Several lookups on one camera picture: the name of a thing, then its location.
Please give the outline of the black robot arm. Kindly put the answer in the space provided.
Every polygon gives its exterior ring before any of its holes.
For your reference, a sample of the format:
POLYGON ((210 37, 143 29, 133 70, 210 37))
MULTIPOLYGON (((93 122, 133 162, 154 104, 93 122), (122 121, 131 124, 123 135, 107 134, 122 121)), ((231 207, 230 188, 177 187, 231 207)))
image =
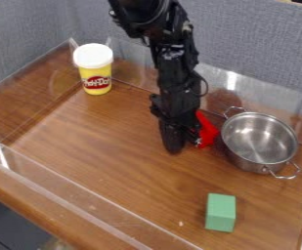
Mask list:
POLYGON ((107 0, 109 15, 131 38, 151 49, 159 92, 150 95, 162 143, 178 153, 186 143, 202 141, 197 117, 209 82, 195 71, 199 52, 194 26, 178 0, 107 0))

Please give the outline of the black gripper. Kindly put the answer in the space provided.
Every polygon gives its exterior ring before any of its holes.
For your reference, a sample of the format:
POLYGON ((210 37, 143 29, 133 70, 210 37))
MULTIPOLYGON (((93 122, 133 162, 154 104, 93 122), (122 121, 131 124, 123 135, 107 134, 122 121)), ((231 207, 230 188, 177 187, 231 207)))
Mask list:
POLYGON ((197 60, 182 55, 157 57, 157 86, 159 93, 151 94, 151 114, 158 118, 159 134, 166 150, 181 152, 186 138, 199 146, 203 142, 197 110, 201 107, 202 77, 195 71, 197 60))

